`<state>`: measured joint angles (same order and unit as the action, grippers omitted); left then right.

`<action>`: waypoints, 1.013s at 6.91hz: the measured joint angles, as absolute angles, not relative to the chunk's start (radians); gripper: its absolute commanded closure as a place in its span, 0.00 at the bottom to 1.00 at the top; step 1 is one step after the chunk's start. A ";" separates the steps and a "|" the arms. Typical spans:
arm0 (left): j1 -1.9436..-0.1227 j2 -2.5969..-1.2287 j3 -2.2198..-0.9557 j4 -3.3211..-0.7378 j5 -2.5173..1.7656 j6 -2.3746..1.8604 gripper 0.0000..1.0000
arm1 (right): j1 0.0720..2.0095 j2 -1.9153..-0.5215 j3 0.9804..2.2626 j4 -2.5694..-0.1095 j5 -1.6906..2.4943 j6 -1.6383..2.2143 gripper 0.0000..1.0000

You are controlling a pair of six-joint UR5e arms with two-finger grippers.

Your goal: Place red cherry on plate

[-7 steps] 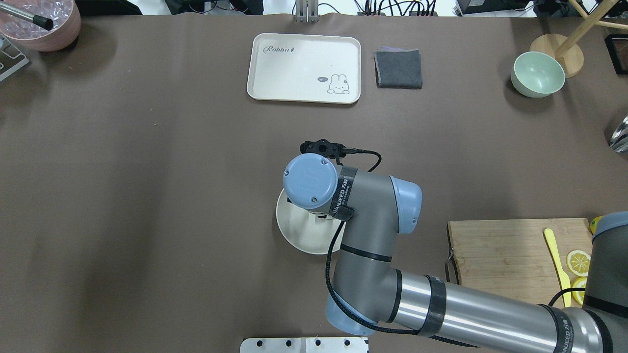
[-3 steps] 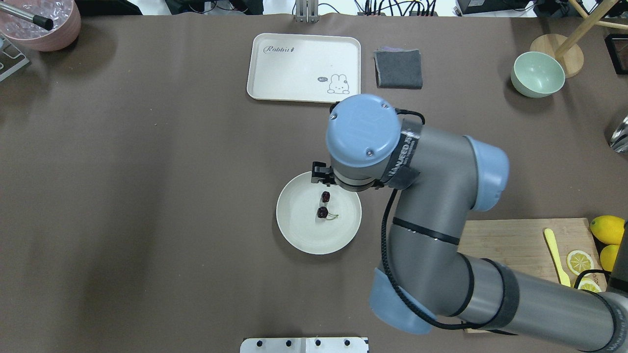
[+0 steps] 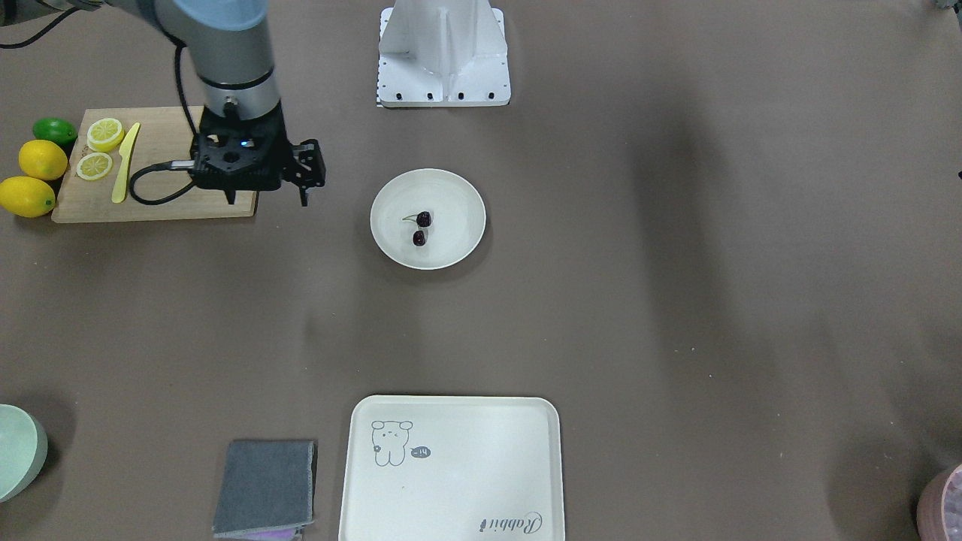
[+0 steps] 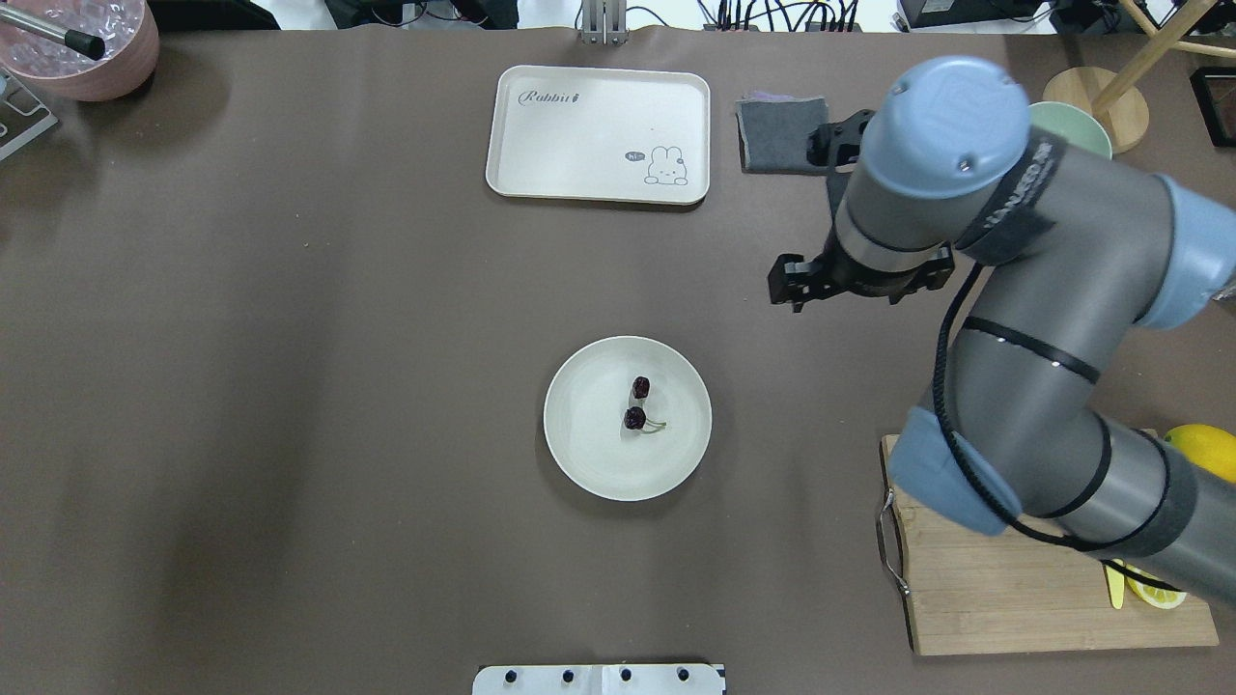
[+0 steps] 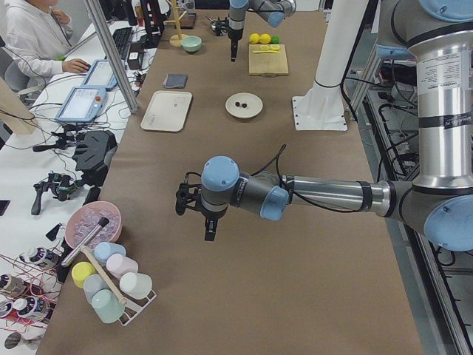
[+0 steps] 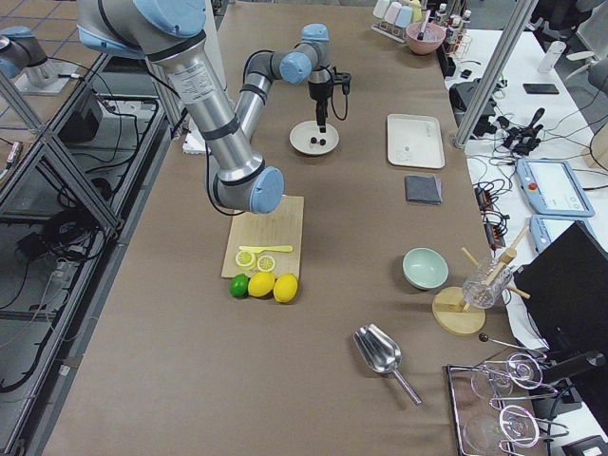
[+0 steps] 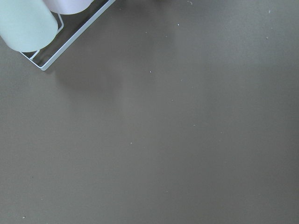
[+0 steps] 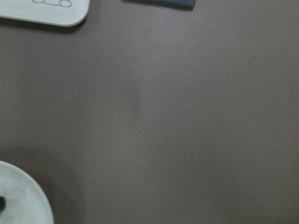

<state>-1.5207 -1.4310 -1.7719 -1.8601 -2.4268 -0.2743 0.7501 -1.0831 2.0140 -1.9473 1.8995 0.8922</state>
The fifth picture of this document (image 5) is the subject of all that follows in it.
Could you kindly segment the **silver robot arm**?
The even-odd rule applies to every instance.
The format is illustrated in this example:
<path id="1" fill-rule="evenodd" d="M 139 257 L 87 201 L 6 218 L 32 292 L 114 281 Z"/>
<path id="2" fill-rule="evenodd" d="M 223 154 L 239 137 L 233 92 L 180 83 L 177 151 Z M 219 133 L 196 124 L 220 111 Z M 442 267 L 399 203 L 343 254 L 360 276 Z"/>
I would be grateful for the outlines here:
<path id="1" fill-rule="evenodd" d="M 228 16 L 224 19 L 226 33 L 231 40 L 231 62 L 237 59 L 247 12 L 254 12 L 270 26 L 277 28 L 282 21 L 296 12 L 294 0 L 231 0 Z"/>
<path id="2" fill-rule="evenodd" d="M 398 220 L 450 251 L 472 249 L 472 3 L 383 1 L 383 57 L 416 60 L 420 171 L 412 181 L 325 180 L 241 172 L 226 156 L 209 159 L 198 184 L 182 182 L 175 209 L 205 216 L 205 238 L 229 206 L 278 220 L 291 203 Z"/>

